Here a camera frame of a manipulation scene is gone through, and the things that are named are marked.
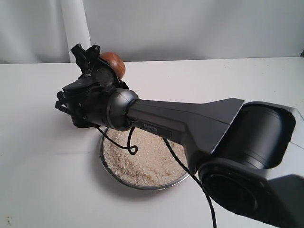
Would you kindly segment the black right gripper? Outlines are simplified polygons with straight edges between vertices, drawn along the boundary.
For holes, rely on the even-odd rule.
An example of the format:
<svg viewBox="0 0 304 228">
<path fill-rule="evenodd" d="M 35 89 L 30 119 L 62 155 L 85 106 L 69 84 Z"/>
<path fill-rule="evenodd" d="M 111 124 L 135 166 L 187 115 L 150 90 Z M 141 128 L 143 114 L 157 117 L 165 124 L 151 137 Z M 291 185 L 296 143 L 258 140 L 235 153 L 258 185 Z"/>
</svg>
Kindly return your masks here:
<svg viewBox="0 0 304 228">
<path fill-rule="evenodd" d="M 77 66 L 83 71 L 79 79 L 88 86 L 114 86 L 129 89 L 124 81 L 118 80 L 116 74 L 108 65 L 100 62 L 100 50 L 99 45 L 92 45 L 85 50 L 81 44 L 76 44 L 70 49 L 76 59 Z"/>
</svg>

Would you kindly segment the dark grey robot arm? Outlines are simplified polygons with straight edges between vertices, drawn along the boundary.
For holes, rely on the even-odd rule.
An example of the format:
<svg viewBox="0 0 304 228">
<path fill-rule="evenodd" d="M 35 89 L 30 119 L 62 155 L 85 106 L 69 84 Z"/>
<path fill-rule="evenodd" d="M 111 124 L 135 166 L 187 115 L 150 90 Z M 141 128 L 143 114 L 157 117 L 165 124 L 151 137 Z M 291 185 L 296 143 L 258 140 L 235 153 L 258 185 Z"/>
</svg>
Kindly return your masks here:
<svg viewBox="0 0 304 228">
<path fill-rule="evenodd" d="M 142 100 L 100 47 L 71 52 L 81 76 L 57 93 L 77 128 L 139 128 L 183 146 L 183 169 L 209 204 L 279 228 L 304 225 L 304 119 L 293 107 L 229 98 L 204 104 Z"/>
</svg>

